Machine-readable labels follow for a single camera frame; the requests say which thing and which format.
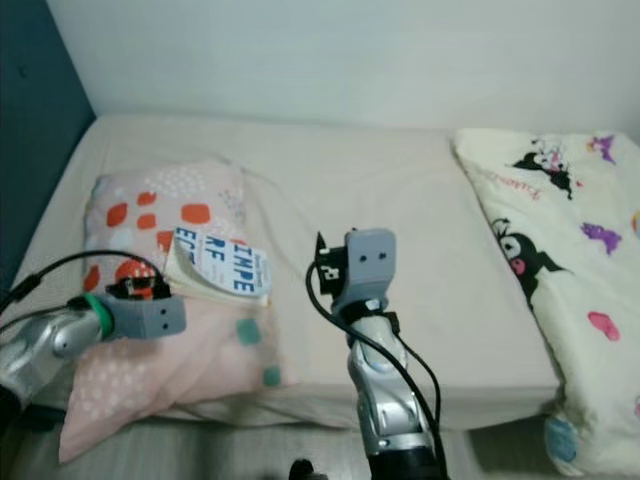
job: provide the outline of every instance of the pink pillow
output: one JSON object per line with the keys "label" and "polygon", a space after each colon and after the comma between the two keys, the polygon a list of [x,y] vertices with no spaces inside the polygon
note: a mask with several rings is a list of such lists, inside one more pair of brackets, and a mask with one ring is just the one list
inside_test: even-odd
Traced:
{"label": "pink pillow", "polygon": [[[217,162],[100,177],[87,205],[85,247],[123,249],[162,268],[178,225],[243,241],[242,175]],[[122,258],[91,259],[85,289],[151,273]],[[271,308],[185,298],[185,332],[156,341],[120,339],[78,362],[59,458],[66,462],[136,419],[195,403],[288,385]]]}

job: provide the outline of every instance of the white bed sheet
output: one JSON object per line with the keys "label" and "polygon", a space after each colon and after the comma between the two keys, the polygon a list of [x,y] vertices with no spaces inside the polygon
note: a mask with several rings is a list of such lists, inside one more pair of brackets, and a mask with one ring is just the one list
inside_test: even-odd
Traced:
{"label": "white bed sheet", "polygon": [[[560,380],[447,132],[325,128],[189,117],[105,116],[87,132],[29,246],[18,279],[82,249],[84,205],[96,177],[122,169],[224,157],[248,169],[248,230],[274,265],[274,303],[297,387],[167,413],[235,424],[357,425],[344,336],[312,309],[302,282],[322,230],[397,236],[391,307],[444,393],[443,425],[471,429],[534,415]],[[16,312],[78,292],[81,265],[52,275]],[[428,377],[410,371],[432,397]],[[64,406],[70,369],[38,398]]]}

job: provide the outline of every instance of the dark blue wall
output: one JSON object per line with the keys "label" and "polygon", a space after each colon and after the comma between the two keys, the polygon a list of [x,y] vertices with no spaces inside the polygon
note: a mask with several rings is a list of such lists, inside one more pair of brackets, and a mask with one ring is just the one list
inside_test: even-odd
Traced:
{"label": "dark blue wall", "polygon": [[0,287],[95,119],[45,0],[0,0]]}

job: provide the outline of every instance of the black cable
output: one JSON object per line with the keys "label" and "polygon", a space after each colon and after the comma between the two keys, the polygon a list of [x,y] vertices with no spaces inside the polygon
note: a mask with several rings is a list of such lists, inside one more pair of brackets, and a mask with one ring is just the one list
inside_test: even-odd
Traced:
{"label": "black cable", "polygon": [[150,260],[147,260],[140,255],[136,255],[135,253],[125,252],[123,250],[87,250],[85,252],[74,253],[73,255],[68,255],[60,260],[56,260],[52,264],[44,267],[37,273],[33,273],[28,275],[24,280],[22,280],[18,285],[16,285],[5,298],[0,302],[0,315],[4,312],[9,305],[13,302],[19,302],[24,297],[26,297],[29,293],[31,293],[40,283],[42,282],[42,278],[56,270],[57,268],[65,265],[74,260],[78,260],[81,258],[88,257],[102,257],[102,256],[116,256],[116,257],[127,257],[133,260],[137,260],[140,263],[144,263],[151,267],[155,273],[155,276],[158,278],[160,282],[162,280],[162,272],[160,269],[153,264]]}
{"label": "black cable", "polygon": [[440,426],[440,412],[441,412],[441,407],[442,407],[442,397],[440,394],[440,383],[438,382],[438,378],[436,377],[436,374],[433,372],[433,370],[431,370],[431,367],[429,367],[429,365],[427,364],[427,362],[425,362],[422,357],[420,355],[418,355],[415,351],[413,351],[413,349],[407,345],[407,343],[400,337],[400,335],[396,335],[397,339],[400,340],[400,343],[402,343],[402,345],[404,346],[405,350],[407,352],[409,352],[409,354],[411,354],[411,356],[413,358],[415,358],[418,363],[420,365],[422,365],[422,368],[424,368],[427,373],[429,374],[429,376],[431,377],[431,381],[433,382],[433,388],[436,391],[436,423],[438,424],[438,427]]}
{"label": "black cable", "polygon": [[62,310],[65,307],[66,305],[58,305],[57,307],[43,308],[41,310],[36,310],[35,312],[25,313],[24,315],[20,315],[19,317],[12,318],[8,322],[0,325],[0,335],[2,335],[7,329],[11,328],[13,325],[23,322],[35,315],[46,315],[47,313],[53,313],[58,310]]}
{"label": "black cable", "polygon": [[398,359],[389,350],[384,348],[379,343],[371,340],[366,335],[360,333],[350,325],[347,325],[344,322],[341,322],[322,306],[322,304],[316,298],[315,292],[313,291],[313,285],[311,283],[311,277],[316,267],[317,267],[316,262],[312,262],[311,265],[309,265],[309,268],[307,269],[307,274],[305,276],[305,285],[307,287],[307,294],[309,295],[309,299],[311,300],[311,303],[313,304],[315,309],[318,311],[318,313],[322,315],[324,318],[326,318],[330,323],[338,327],[347,335],[350,335],[351,337],[359,340],[365,345],[368,345],[369,347],[373,348],[375,351],[380,353],[380,355],[386,358],[396,368],[400,376],[404,379],[405,382],[407,382],[407,385],[415,395],[416,400],[418,401],[418,404],[420,405],[420,408],[422,409],[427,419],[427,424],[429,426],[429,429],[431,430],[431,436],[433,438],[435,457],[438,462],[438,467],[440,469],[440,476],[443,479],[449,478],[447,475],[447,461],[445,457],[444,446],[442,444],[442,438],[440,436],[440,427],[436,423],[435,419],[433,418],[431,409],[429,408],[427,401],[422,395],[422,392],[420,392],[420,388],[418,387],[418,385],[416,385],[413,378],[411,378],[411,375],[409,375],[409,372],[407,372],[407,370],[402,366],[402,364],[398,361]]}

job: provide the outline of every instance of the black cartoon character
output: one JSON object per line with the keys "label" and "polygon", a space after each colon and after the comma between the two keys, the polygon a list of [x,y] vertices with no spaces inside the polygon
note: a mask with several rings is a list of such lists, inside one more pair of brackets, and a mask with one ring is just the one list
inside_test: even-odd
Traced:
{"label": "black cartoon character", "polygon": [[522,160],[513,164],[515,168],[524,170],[541,170],[549,176],[549,180],[560,190],[566,190],[571,200],[571,179],[569,165],[564,160],[562,144],[559,141],[545,141],[534,139],[531,141],[532,150],[525,154]]}
{"label": "black cartoon character", "polygon": [[545,252],[538,252],[531,239],[522,233],[509,233],[511,222],[506,218],[495,220],[491,226],[500,243],[500,248],[507,257],[513,273],[518,277],[520,287],[527,297],[529,309],[533,311],[531,296],[538,288],[536,276],[545,267],[550,272],[564,270],[558,266]]}

